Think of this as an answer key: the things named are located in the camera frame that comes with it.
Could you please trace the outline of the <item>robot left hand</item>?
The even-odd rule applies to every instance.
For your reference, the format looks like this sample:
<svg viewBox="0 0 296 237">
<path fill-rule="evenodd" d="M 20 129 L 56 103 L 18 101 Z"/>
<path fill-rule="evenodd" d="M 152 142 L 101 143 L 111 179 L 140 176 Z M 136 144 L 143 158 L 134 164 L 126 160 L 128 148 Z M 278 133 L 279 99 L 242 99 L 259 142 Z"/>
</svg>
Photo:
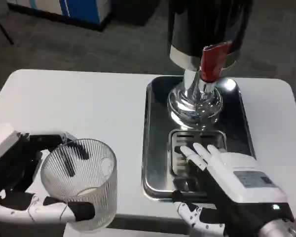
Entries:
<svg viewBox="0 0 296 237">
<path fill-rule="evenodd" d="M 41 152 L 52 152 L 64 144 L 80 152 L 84 160 L 89 159 L 86 149 L 67 132 L 25 133 L 16 131 L 9 123 L 0 123 L 0 222 L 76 223 L 95 217 L 90 202 L 39 197 L 26 191 L 34 181 Z"/>
</svg>

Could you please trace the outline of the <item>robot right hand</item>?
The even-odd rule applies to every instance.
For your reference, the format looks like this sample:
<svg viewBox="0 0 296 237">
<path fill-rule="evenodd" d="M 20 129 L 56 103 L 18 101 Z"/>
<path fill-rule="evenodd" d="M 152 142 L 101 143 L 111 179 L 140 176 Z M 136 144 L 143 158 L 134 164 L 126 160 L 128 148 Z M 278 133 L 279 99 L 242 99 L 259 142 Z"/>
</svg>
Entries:
<svg viewBox="0 0 296 237">
<path fill-rule="evenodd" d="M 172 193 L 179 216 L 205 237 L 293 237 L 294 216 L 287 197 L 257 161 L 241 153 L 221 152 L 213 145 L 180 147 L 204 181 L 215 208 L 199 207 Z"/>
</svg>

